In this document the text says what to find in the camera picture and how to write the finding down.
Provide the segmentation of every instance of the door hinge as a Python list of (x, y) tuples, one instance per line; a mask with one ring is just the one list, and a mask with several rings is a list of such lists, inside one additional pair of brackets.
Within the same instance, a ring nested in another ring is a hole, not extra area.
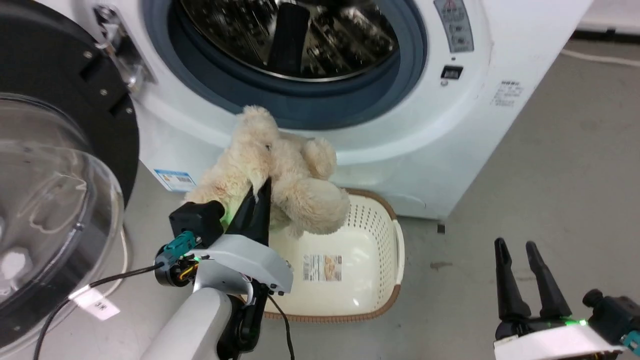
[(129, 92), (136, 94), (145, 82), (155, 82), (116, 8), (100, 4), (93, 7), (93, 12), (105, 39), (95, 46), (116, 64)]

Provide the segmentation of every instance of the teal connector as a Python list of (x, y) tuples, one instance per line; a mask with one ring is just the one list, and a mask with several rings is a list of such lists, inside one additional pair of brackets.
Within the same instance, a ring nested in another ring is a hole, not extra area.
[(636, 356), (640, 356), (640, 332), (634, 330), (628, 333), (622, 341), (622, 344), (631, 350), (631, 352)]
[(156, 257), (156, 263), (164, 263), (162, 269), (168, 270), (178, 259), (198, 245), (195, 235), (185, 231), (164, 246), (164, 251)]

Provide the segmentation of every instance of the stuffed animal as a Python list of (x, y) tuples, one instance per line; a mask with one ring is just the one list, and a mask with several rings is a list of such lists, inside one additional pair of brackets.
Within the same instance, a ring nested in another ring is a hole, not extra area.
[(336, 166), (335, 151), (321, 138), (281, 133), (264, 108), (247, 106), (231, 145), (209, 169), (186, 201), (220, 201), (223, 226), (233, 219), (247, 191), (254, 193), (271, 177), (271, 228), (330, 234), (345, 222), (348, 194), (327, 181)]

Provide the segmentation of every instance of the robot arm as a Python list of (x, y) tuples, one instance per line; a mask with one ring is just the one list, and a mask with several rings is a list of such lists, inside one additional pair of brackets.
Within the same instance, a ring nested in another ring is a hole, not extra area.
[(293, 284), (291, 266), (268, 246), (271, 181), (257, 197), (249, 190), (224, 234), (217, 202), (187, 203), (170, 215), (176, 239), (158, 252), (156, 262), (168, 265), (156, 279), (169, 286), (193, 281), (193, 293), (143, 360), (237, 359), (255, 348), (268, 297)]
[(613, 360), (629, 349), (640, 356), (640, 307), (628, 297), (603, 297), (591, 290), (582, 302), (593, 308), (588, 320), (571, 319), (571, 310), (533, 241), (527, 242), (529, 267), (536, 276), (542, 309), (531, 318), (511, 272), (511, 255), (495, 240), (498, 312), (496, 360)]

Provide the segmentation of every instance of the concrete floor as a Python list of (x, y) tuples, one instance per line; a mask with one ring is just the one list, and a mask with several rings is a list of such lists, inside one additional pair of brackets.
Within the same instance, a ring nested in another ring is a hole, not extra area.
[[(568, 47), (640, 58), (638, 47)], [(560, 56), (448, 219), (447, 233), (402, 219), (408, 257), (395, 306), (366, 323), (292, 324), (298, 359), (493, 359), (498, 236), (508, 242), (533, 313), (540, 302), (528, 240), (538, 243), (577, 318), (589, 316), (580, 302), (591, 288), (640, 300), (638, 84), (639, 69)], [(141, 167), (126, 218), (133, 267), (147, 266), (167, 242), (166, 216), (180, 199)], [(120, 252), (113, 250), (112, 272)], [(99, 323), (74, 311), (47, 336), (42, 359), (138, 359), (188, 293), (151, 275), (129, 279), (111, 297), (122, 314)], [(29, 359), (30, 351), (10, 359)], [(283, 323), (266, 320), (257, 351), (244, 359), (288, 359)]]

